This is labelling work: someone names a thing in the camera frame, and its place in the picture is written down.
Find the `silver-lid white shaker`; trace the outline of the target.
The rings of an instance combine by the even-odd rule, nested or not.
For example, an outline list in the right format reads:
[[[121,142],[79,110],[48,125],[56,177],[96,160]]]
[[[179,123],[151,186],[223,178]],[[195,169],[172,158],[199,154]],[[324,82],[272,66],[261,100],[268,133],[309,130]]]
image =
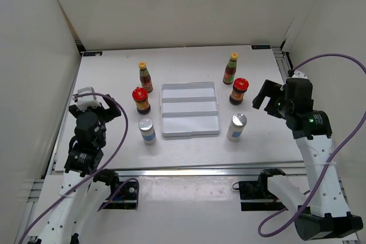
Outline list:
[[[153,121],[150,118],[143,118],[138,123],[138,128],[146,144],[153,144],[156,141],[156,132]]]
[[[226,133],[227,139],[229,139],[230,141],[239,140],[247,122],[248,119],[243,113],[237,113],[233,115],[228,127],[228,131]]]

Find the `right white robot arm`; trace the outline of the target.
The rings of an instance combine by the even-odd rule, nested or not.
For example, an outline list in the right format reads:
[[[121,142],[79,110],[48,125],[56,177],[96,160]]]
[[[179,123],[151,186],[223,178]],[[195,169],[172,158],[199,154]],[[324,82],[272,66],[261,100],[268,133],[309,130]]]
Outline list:
[[[266,80],[254,98],[259,109],[265,98],[267,114],[284,119],[304,161],[310,192],[303,194],[280,169],[265,169],[258,176],[257,192],[263,198],[273,195],[291,213],[291,219],[264,238],[275,236],[294,225],[304,241],[344,238],[363,229],[360,216],[352,214],[343,196],[332,162],[335,148],[327,114],[313,109],[313,85],[308,79],[288,78],[284,85]]]

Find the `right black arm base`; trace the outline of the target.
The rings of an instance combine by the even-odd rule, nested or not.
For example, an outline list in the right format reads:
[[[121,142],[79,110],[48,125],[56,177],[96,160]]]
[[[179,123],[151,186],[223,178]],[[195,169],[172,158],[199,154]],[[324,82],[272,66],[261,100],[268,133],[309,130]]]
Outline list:
[[[257,181],[238,181],[232,185],[240,195],[241,211],[279,211],[284,205],[273,194],[264,194]]]

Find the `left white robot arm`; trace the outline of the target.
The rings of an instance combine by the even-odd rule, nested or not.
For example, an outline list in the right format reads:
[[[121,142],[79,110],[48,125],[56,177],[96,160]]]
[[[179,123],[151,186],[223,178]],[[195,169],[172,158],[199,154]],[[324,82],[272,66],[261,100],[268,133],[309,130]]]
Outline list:
[[[46,226],[35,240],[36,243],[71,243],[76,224],[77,210],[88,188],[103,169],[114,159],[119,148],[101,164],[106,146],[106,124],[113,119],[126,116],[123,107],[109,94],[100,96],[106,102],[105,109],[96,99],[99,93],[78,92],[73,96],[75,105],[69,112],[76,119],[74,136],[69,142],[69,151],[64,165],[63,182],[58,199],[40,214],[25,230],[26,237],[47,213],[50,213]]]

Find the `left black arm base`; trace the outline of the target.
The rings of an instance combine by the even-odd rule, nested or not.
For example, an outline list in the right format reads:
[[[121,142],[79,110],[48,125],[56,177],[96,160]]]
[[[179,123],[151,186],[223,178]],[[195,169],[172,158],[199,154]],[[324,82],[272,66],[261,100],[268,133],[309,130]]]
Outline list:
[[[117,181],[111,187],[111,194],[99,208],[109,210],[137,210],[139,204],[140,182],[137,178]]]

